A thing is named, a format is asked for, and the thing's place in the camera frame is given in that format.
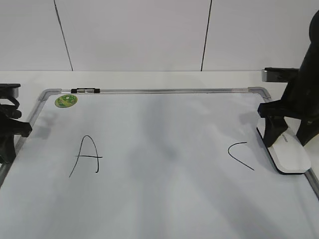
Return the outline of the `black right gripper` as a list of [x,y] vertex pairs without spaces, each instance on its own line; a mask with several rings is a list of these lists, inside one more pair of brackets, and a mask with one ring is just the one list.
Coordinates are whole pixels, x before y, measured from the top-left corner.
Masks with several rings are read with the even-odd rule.
[[296,99],[294,101],[277,100],[260,103],[257,112],[265,118],[264,144],[271,147],[277,138],[288,129],[283,117],[300,119],[297,138],[305,146],[319,133],[319,100]]

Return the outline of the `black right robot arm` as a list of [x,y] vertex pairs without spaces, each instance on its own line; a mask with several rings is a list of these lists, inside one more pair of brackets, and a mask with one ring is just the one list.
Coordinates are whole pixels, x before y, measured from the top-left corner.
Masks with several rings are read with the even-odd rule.
[[301,120],[297,138],[306,145],[319,133],[319,13],[309,26],[310,46],[295,78],[288,81],[280,100],[261,103],[257,109],[265,119],[263,142],[272,146],[288,129],[285,117]]

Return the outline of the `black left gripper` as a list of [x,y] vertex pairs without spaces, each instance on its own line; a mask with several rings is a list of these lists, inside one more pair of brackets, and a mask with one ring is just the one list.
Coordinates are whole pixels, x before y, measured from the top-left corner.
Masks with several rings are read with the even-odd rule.
[[29,122],[21,122],[18,110],[19,102],[15,98],[8,98],[12,103],[0,105],[0,163],[9,164],[16,158],[14,136],[28,137],[32,132]]

